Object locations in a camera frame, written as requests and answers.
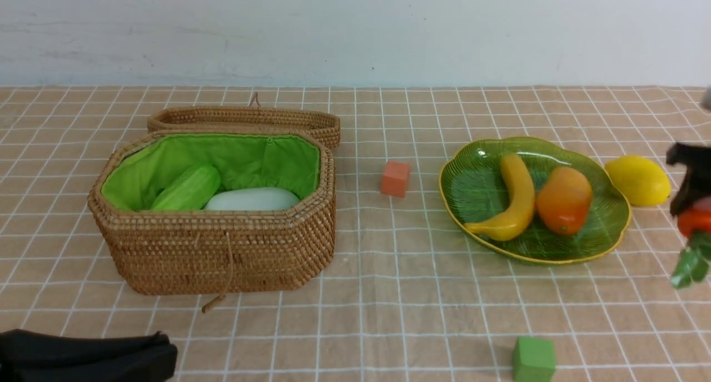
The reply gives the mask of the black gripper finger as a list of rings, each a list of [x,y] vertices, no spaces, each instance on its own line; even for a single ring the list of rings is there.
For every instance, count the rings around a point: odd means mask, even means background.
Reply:
[[[666,152],[666,164],[686,167],[685,177],[669,205],[673,217],[710,195],[710,147],[676,142]]]

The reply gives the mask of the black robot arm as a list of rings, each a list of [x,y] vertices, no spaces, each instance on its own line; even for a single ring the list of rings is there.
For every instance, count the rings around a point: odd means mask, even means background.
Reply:
[[[553,342],[555,381],[709,380],[709,283],[671,288],[663,213],[589,265],[510,262],[444,212],[452,147],[341,144],[330,265],[202,312],[118,275],[86,198],[112,143],[3,145],[2,380],[511,381],[524,336]]]

